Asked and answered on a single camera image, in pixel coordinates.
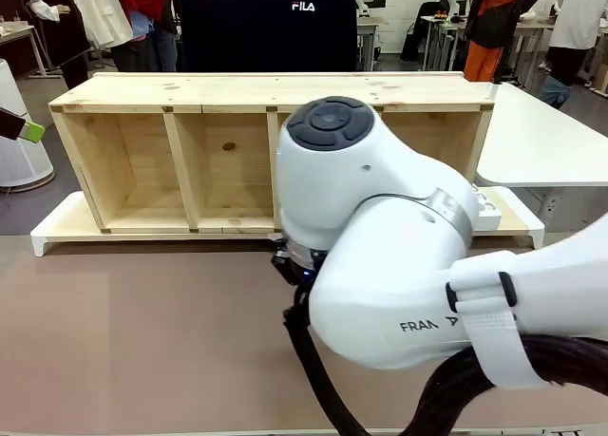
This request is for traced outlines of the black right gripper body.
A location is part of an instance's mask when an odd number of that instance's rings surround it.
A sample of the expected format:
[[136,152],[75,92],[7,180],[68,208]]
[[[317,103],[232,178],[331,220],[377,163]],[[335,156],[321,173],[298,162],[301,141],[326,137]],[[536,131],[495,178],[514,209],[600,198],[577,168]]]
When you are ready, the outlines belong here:
[[271,263],[291,286],[311,286],[317,270],[310,259],[299,259],[288,251],[285,244],[277,244]]

